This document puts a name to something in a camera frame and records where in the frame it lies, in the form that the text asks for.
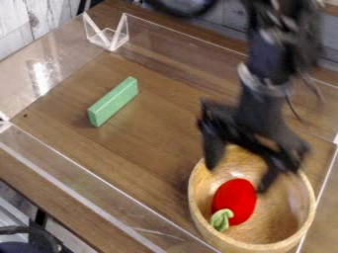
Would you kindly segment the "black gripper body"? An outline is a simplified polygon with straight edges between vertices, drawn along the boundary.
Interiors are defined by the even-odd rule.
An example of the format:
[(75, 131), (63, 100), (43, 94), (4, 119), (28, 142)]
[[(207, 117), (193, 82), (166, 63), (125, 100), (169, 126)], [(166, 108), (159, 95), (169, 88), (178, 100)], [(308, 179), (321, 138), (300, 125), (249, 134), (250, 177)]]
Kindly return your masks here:
[(287, 161), (287, 171), (296, 173), (310, 147), (285, 122), (283, 103), (290, 103), (287, 96), (273, 97), (250, 91), (242, 92), (237, 107), (202, 99), (197, 124), (199, 130), (214, 128), (226, 145), (234, 143), (262, 158), (281, 155)]

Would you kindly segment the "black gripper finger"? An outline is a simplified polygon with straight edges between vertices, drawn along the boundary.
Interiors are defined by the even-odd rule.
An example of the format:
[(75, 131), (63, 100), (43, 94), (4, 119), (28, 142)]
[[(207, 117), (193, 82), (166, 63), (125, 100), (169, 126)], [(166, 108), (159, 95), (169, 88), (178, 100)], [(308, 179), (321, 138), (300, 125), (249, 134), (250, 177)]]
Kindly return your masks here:
[(259, 194), (263, 194), (269, 190), (279, 176), (279, 173), (287, 172), (287, 161), (281, 155), (266, 155), (263, 160), (267, 164), (267, 172), (263, 175), (257, 188), (257, 192)]
[(225, 157), (226, 141), (219, 132), (211, 127), (203, 127), (201, 133), (205, 164), (207, 169), (213, 170)]

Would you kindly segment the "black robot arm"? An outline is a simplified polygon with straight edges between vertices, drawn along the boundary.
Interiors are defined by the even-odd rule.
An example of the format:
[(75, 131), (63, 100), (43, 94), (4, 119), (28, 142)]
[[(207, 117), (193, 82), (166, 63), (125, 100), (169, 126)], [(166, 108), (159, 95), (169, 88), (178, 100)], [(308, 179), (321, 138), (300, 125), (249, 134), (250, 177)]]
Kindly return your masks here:
[(281, 173), (296, 173), (310, 146), (286, 124), (293, 78), (309, 78), (320, 51), (321, 0), (241, 0), (247, 14), (249, 57), (238, 66), (241, 95), (230, 107), (201, 101), (197, 125), (206, 167), (213, 169), (237, 144), (262, 157), (267, 172), (257, 191), (265, 192)]

